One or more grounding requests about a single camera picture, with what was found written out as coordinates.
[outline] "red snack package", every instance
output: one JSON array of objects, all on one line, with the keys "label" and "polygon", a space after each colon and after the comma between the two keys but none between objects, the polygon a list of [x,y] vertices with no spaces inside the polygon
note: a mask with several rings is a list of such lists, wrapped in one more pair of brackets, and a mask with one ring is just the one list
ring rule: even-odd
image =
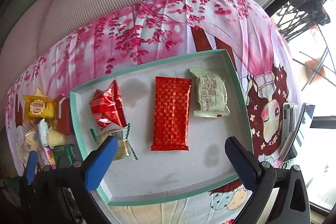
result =
[{"label": "red snack package", "polygon": [[107,90],[96,90],[93,99],[90,101],[90,107],[101,130],[112,122],[121,127],[126,127],[117,79],[113,80]]},{"label": "red snack package", "polygon": [[186,145],[191,79],[156,77],[152,151],[189,150]]},{"label": "red snack package", "polygon": [[54,129],[64,135],[70,135],[73,132],[70,114],[70,99],[63,95],[58,95],[54,99],[54,102],[56,107]]}]

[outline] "red wrapper with gold pattern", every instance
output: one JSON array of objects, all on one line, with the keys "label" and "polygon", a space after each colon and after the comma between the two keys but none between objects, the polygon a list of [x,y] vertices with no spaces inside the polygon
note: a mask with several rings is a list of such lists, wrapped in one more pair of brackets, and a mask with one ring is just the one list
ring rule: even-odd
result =
[{"label": "red wrapper with gold pattern", "polygon": [[156,77],[152,151],[189,150],[186,145],[191,79]]},{"label": "red wrapper with gold pattern", "polygon": [[96,90],[93,99],[90,101],[90,107],[101,130],[112,122],[121,127],[126,127],[121,94],[116,79],[113,80],[107,90]]}]

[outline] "white tray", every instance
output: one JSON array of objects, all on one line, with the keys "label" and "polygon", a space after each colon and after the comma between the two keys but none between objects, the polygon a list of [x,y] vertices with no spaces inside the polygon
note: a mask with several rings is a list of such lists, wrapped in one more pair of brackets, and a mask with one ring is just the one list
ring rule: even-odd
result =
[{"label": "white tray", "polygon": [[[228,117],[196,118],[194,80],[191,89],[189,151],[151,151],[154,128],[155,76],[192,79],[189,68],[221,69],[226,81]],[[88,102],[95,90],[108,88],[116,77],[130,123],[129,143],[139,160],[112,162],[97,189],[108,205],[130,206],[162,203],[190,197],[238,178],[224,151],[225,140],[236,136],[252,151],[247,111],[236,72],[226,50],[172,57],[95,79],[71,91],[73,126],[82,157],[97,149],[90,128],[101,134]],[[118,128],[110,124],[104,129]]]}]

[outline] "candy wrapper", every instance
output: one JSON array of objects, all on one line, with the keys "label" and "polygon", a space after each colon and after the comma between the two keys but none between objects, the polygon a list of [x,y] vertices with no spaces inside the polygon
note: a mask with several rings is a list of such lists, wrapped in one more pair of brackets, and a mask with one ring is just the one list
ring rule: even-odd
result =
[{"label": "candy wrapper", "polygon": [[101,130],[112,122],[121,127],[126,127],[117,79],[113,80],[106,91],[96,90],[93,99],[90,101],[90,107]]},{"label": "candy wrapper", "polygon": [[98,145],[101,145],[106,138],[111,135],[117,138],[118,140],[118,152],[115,155],[113,160],[121,160],[126,157],[130,157],[131,159],[138,160],[136,157],[132,147],[128,143],[128,134],[129,134],[129,123],[127,124],[127,132],[125,133],[124,129],[120,130],[109,130],[102,134],[99,138]]},{"label": "candy wrapper", "polygon": [[38,152],[40,150],[39,134],[36,130],[28,130],[25,133],[25,139],[22,144],[22,154],[29,156],[31,151]]},{"label": "candy wrapper", "polygon": [[189,150],[186,145],[192,81],[156,77],[154,141],[151,150]]},{"label": "candy wrapper", "polygon": [[36,118],[55,117],[55,106],[50,98],[35,95],[23,95],[23,97],[26,101],[23,122]]},{"label": "candy wrapper", "polygon": [[47,146],[48,145],[47,133],[49,130],[48,123],[45,121],[45,119],[42,119],[40,120],[38,127],[39,127],[41,145]]},{"label": "candy wrapper", "polygon": [[218,118],[228,116],[225,81],[216,70],[192,68],[191,75],[196,80],[196,97],[199,106],[195,117]]},{"label": "candy wrapper", "polygon": [[44,153],[47,156],[48,162],[51,168],[56,169],[56,161],[53,155],[53,151],[49,147],[43,147]]}]

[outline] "brown hair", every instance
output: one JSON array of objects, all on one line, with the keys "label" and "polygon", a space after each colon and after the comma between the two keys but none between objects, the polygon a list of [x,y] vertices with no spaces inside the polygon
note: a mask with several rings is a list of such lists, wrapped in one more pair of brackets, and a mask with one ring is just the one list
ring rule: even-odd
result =
[{"label": "brown hair", "polygon": [[[275,84],[275,92],[272,95],[272,99],[275,99],[279,104],[279,125],[278,129],[272,135],[270,145],[264,140],[263,130],[264,130],[264,121],[261,115],[265,105],[268,103],[267,98],[261,98],[258,95],[258,86],[251,75],[252,87],[248,91],[248,97],[250,99],[249,104],[246,106],[247,113],[249,117],[250,127],[254,129],[255,132],[252,135],[253,142],[253,154],[258,158],[258,155],[271,155],[276,151],[276,149],[280,145],[281,140],[281,127],[282,127],[282,105],[287,101],[288,97],[288,88],[287,88],[287,73],[284,70],[284,67],[279,66],[276,68],[274,65],[272,66],[272,72],[274,74],[274,84]],[[275,143],[272,143],[275,135],[278,136],[278,139]]]}]

